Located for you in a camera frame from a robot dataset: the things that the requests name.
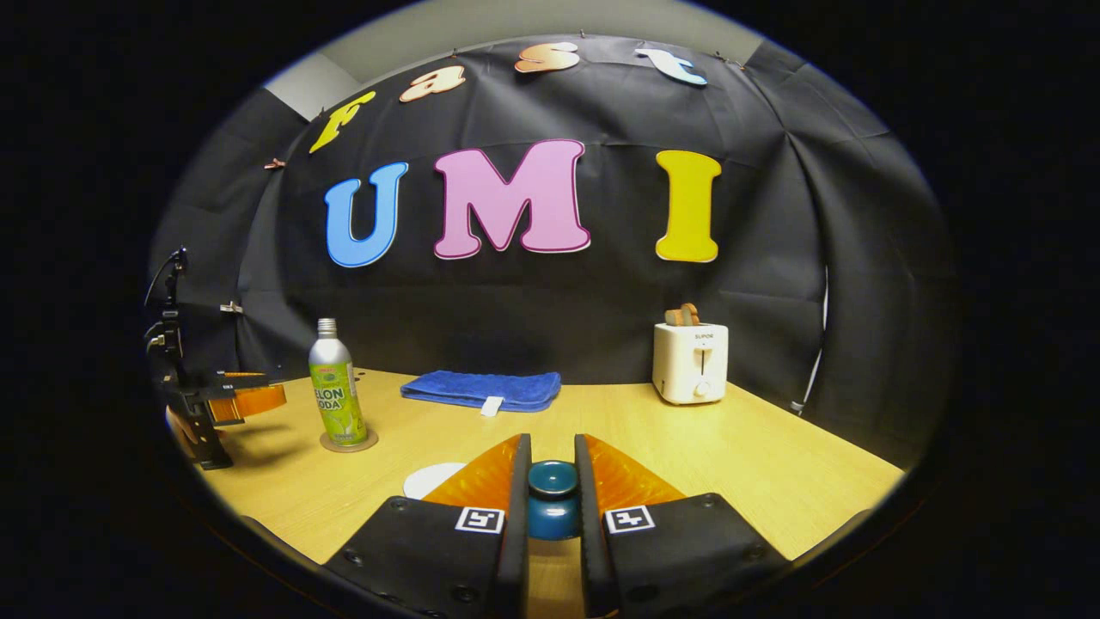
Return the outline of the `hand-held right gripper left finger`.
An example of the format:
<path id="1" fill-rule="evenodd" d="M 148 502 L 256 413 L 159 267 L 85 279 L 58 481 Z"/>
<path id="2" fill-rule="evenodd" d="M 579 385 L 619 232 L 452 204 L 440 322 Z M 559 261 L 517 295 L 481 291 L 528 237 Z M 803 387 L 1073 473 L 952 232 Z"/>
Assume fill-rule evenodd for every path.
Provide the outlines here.
<path id="1" fill-rule="evenodd" d="M 324 570 L 413 618 L 522 618 L 531 438 L 488 447 L 420 500 L 393 496 Z"/>

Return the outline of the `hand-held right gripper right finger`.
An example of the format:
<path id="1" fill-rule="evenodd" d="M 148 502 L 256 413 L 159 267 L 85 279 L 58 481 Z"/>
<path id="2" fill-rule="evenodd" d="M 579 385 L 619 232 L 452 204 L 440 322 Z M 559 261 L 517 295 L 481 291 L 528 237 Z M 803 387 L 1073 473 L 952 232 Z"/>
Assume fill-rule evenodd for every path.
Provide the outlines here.
<path id="1" fill-rule="evenodd" d="M 721 494 L 688 496 L 590 434 L 574 447 L 590 618 L 702 618 L 787 570 Z"/>

